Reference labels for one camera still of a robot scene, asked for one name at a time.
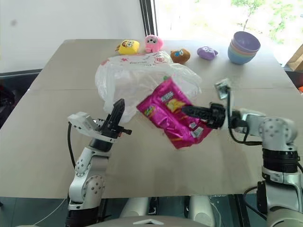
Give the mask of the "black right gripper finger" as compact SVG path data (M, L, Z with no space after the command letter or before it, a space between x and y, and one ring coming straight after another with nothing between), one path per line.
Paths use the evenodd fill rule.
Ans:
M199 106L183 106L183 113L207 113L209 112L209 108L199 107Z
M209 113L205 111L198 112L186 112L187 116L200 119L202 121L207 121L209 119Z

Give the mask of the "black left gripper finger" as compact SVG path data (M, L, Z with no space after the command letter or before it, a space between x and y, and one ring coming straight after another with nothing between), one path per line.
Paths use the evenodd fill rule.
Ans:
M120 120L120 101L114 103L114 108L111 112L110 122L119 122Z
M118 100L118 122L121 121L124 111L125 111L125 100L121 98L120 100Z

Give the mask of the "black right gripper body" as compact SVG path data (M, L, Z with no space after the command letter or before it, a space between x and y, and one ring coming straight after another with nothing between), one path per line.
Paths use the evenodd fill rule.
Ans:
M226 109L222 104L210 103L209 115L206 125L211 129L219 129L223 126L226 118Z

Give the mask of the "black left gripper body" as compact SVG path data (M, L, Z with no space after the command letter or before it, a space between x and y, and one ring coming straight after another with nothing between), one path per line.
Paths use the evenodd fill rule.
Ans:
M101 127L101 135L117 139L122 133L131 135L132 130L120 126L121 114L109 114Z

